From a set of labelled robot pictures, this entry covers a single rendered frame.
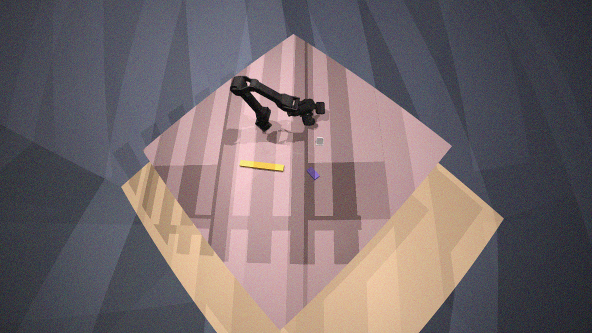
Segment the purple flat bar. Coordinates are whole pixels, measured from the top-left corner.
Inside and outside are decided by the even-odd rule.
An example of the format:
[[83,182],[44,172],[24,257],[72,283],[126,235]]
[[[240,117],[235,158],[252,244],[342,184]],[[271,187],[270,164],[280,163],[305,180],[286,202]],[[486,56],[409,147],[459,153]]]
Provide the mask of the purple flat bar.
[[309,173],[309,175],[310,175],[310,176],[311,176],[311,177],[312,177],[314,180],[316,180],[317,178],[319,178],[319,177],[320,177],[320,175],[319,175],[319,174],[318,174],[318,173],[317,173],[317,172],[314,170],[314,168],[312,168],[312,166],[311,166],[309,169],[307,169],[306,171],[307,171],[307,173]]

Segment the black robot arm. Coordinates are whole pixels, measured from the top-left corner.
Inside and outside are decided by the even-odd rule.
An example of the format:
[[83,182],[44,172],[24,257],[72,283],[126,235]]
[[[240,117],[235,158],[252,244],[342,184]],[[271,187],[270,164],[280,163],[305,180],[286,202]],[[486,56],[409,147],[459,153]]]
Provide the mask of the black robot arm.
[[[250,83],[249,86],[247,82]],[[287,112],[287,116],[289,117],[302,117],[303,124],[306,126],[312,126],[316,123],[315,119],[312,117],[313,113],[303,115],[316,108],[315,102],[311,98],[300,100],[300,98],[296,96],[285,93],[280,94],[270,87],[267,87],[265,84],[259,82],[256,78],[249,78],[245,75],[235,76],[229,90],[235,96],[242,97],[247,105],[252,108],[256,117],[255,125],[257,125],[258,128],[262,130],[262,132],[267,131],[271,127],[271,123],[269,123],[271,109],[269,109],[269,107],[262,106],[250,92],[256,92],[264,98],[268,98],[269,100],[273,101],[276,103],[277,107],[279,107],[284,112]]]

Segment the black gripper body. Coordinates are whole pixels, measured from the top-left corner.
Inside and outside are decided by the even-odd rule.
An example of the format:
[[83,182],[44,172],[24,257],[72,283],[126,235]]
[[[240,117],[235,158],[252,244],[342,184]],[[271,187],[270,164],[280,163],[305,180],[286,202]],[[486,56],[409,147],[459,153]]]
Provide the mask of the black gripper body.
[[[316,114],[325,114],[325,103],[324,102],[316,102],[315,103]],[[303,115],[312,114],[312,111],[306,112]]]

